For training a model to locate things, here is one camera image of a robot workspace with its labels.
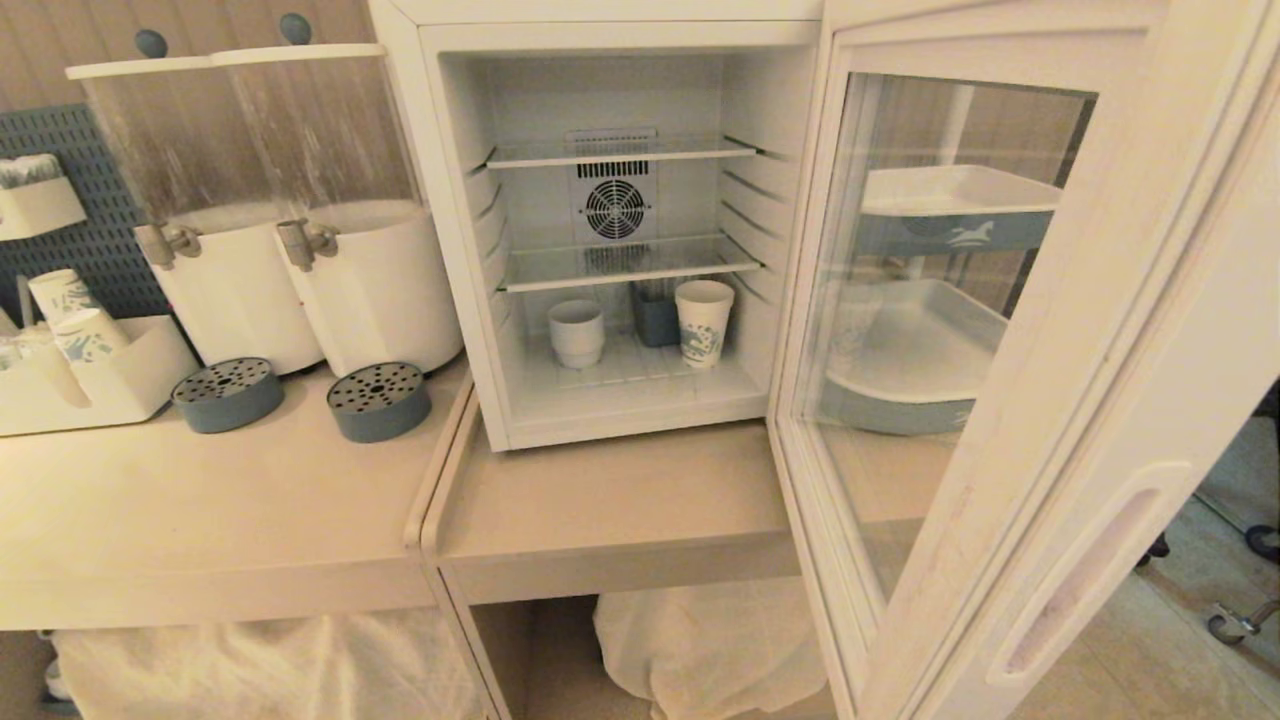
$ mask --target vent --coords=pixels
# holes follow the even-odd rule
[[[586,222],[605,240],[630,237],[644,222],[644,197],[634,184],[611,179],[595,186],[586,197]]]
[[[564,140],[584,155],[600,155],[643,152],[657,137],[654,128],[622,128],[575,131]],[[576,242],[643,242],[658,237],[658,176],[648,160],[582,163],[568,168],[568,179]]]
[[[584,163],[577,167],[579,179],[625,178],[648,174],[649,160],[628,160],[626,163]]]

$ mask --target wire shelf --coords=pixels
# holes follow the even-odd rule
[[[500,146],[485,161],[485,167],[489,169],[547,168],[627,160],[698,160],[701,158],[741,158],[756,152],[755,147],[726,137],[602,140],[598,142]]]
[[[751,258],[724,233],[617,242],[550,250],[513,251],[498,290],[534,292],[627,281],[682,278],[758,270]]]

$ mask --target dispenser tap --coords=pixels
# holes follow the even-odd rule
[[[284,243],[284,254],[303,273],[310,273],[315,264],[316,255],[333,258],[338,254],[338,231],[328,225],[311,223],[307,220],[285,220],[275,225],[280,242]]]
[[[200,258],[200,233],[186,225],[138,225],[133,237],[147,261],[161,270],[172,270],[178,255]]]

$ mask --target white cloth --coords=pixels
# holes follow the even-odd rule
[[[799,578],[602,594],[595,633],[609,676],[654,720],[773,712],[827,684]]]
[[[483,719],[439,609],[60,630],[84,720]]]

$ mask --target paper cup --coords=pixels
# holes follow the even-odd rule
[[[691,368],[714,368],[724,350],[724,327],[733,288],[716,281],[692,281],[676,288],[680,354]]]
[[[561,365],[580,370],[600,361],[604,352],[604,313],[599,302],[570,300],[547,313],[552,350]]]
[[[54,325],[54,342],[68,363],[101,363],[129,345],[129,336],[97,307],[72,313]]]
[[[78,310],[101,307],[79,273],[70,268],[31,279],[31,296],[50,325],[56,325]]]

